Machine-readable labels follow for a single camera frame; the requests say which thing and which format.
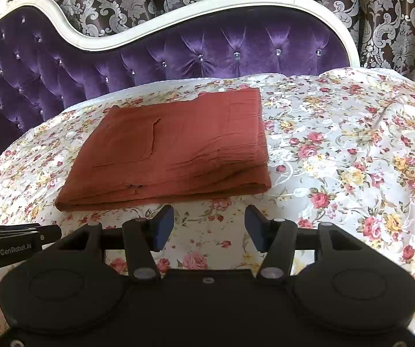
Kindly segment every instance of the folded orange pants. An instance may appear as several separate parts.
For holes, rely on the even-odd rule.
[[[109,210],[255,194],[271,186],[258,89],[113,106],[84,142],[56,207]]]

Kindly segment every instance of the headboard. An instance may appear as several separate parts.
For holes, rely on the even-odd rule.
[[[313,0],[204,0],[100,38],[77,32],[53,0],[0,0],[0,110],[23,131],[154,81],[347,66],[359,66],[348,30]]]

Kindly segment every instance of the purple tufted headboard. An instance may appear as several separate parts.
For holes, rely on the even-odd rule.
[[[94,52],[65,41],[36,7],[0,19],[0,110],[23,131],[80,101],[154,81],[318,75],[349,65],[345,46],[324,22],[279,6],[205,14]]]

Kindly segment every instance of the bed sheet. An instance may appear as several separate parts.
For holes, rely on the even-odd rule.
[[[245,87],[261,91],[273,186],[264,194],[174,204],[174,230],[153,254],[158,269],[256,272],[264,255],[254,248],[243,219],[246,205],[254,204],[268,218],[284,217],[302,228],[333,222],[415,277],[415,83],[363,68],[318,77],[158,82],[71,107],[0,156],[0,224],[58,224],[65,235],[90,221],[116,228],[152,217],[162,205],[72,213],[54,207],[83,142],[115,104],[189,100],[201,92]],[[297,251],[293,272],[312,261],[312,252]],[[106,263],[127,271],[122,251],[108,251]],[[0,269],[0,280],[12,267]],[[6,328],[0,310],[0,334]],[[415,318],[410,328],[415,332]]]

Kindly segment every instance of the bed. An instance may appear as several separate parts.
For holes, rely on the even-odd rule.
[[[243,225],[254,204],[302,228],[334,222],[415,277],[415,83],[359,65],[343,23],[312,0],[205,0],[101,38],[76,32],[52,0],[0,0],[0,113],[24,133],[0,156],[0,224],[67,234],[153,216],[162,205],[54,207],[108,108],[259,87],[272,189],[173,205],[158,269],[257,271],[264,255]],[[312,261],[296,252],[294,272]],[[106,262],[126,272],[122,252]]]

